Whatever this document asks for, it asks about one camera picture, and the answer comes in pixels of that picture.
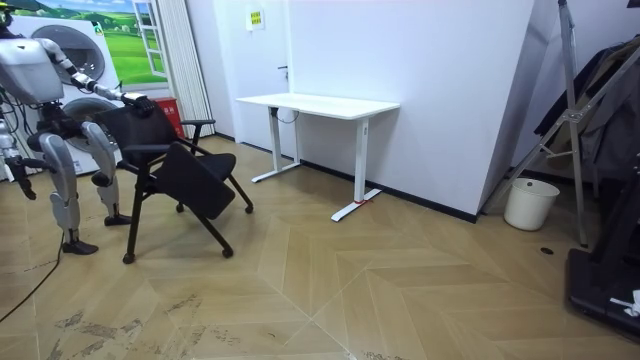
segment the robot leg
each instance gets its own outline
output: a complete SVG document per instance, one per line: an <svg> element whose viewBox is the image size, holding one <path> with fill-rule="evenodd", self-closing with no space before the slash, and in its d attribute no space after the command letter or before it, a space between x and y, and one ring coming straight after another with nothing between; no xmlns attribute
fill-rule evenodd
<svg viewBox="0 0 640 360"><path fill-rule="evenodd" d="M91 156L98 164L100 171L93 174L91 182L98 187L98 195L107 207L109 216L104 219L105 226L131 224L131 217L121 215L118 204L118 178L116 177L116 159L113 146L96 123L82 123L82 133L89 141Z"/></svg>
<svg viewBox="0 0 640 360"><path fill-rule="evenodd" d="M78 226L80 225L80 208L76 173L71 154L64 140L58 135L41 134L38 138L45 160L55 173L51 172L51 180L55 191L49 199L53 207L53 216L64 232L65 242L62 251L78 255L90 255L98 251L98 247L80 241Z"/></svg>

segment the treadmill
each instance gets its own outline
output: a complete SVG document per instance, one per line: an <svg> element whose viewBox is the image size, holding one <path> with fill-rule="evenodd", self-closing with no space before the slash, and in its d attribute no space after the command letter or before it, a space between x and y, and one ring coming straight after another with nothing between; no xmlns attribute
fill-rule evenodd
<svg viewBox="0 0 640 360"><path fill-rule="evenodd" d="M640 154L591 253L571 249L566 263L569 303L585 315L640 338L640 316L611 301L634 303L640 290Z"/></svg>

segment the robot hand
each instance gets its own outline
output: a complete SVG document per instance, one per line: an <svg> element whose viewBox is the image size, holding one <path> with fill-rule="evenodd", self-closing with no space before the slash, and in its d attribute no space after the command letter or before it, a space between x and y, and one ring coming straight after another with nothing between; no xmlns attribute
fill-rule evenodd
<svg viewBox="0 0 640 360"><path fill-rule="evenodd" d="M122 94L122 102L125 105L130 105L138 110L138 115L141 117L147 117L153 112L154 102L149 100L146 95L138 93L124 93Z"/></svg>
<svg viewBox="0 0 640 360"><path fill-rule="evenodd" d="M25 168L42 168L48 169L53 173L56 172L54 168L42 160L23 159L22 156L19 155L6 158L4 162L9 167L9 170L11 170L11 174L16 179L22 189L22 192L29 200L35 200L36 193L31 190L31 181L27 179L27 172Z"/></svg>

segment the desk top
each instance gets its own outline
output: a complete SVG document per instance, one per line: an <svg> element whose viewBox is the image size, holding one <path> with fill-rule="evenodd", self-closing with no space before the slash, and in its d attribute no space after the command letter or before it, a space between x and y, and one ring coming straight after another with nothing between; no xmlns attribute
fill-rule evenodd
<svg viewBox="0 0 640 360"><path fill-rule="evenodd" d="M342 120L356 120L400 107L398 103L292 93L252 96L236 100Z"/></svg>

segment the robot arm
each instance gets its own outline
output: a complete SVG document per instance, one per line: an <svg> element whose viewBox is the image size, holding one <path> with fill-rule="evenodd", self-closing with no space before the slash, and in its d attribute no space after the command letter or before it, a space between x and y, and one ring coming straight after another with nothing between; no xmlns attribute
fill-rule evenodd
<svg viewBox="0 0 640 360"><path fill-rule="evenodd" d="M153 102L147 99L146 95L138 93L122 93L120 91L109 89L98 84L91 77L81 73L76 69L75 65L69 60L67 55L62 51L60 46L50 39L35 39L45 49L51 62L62 66L63 69L71 76L72 83L79 89L86 89L94 92L108 100L120 100L126 105L133 105L142 113L149 113L153 110Z"/></svg>

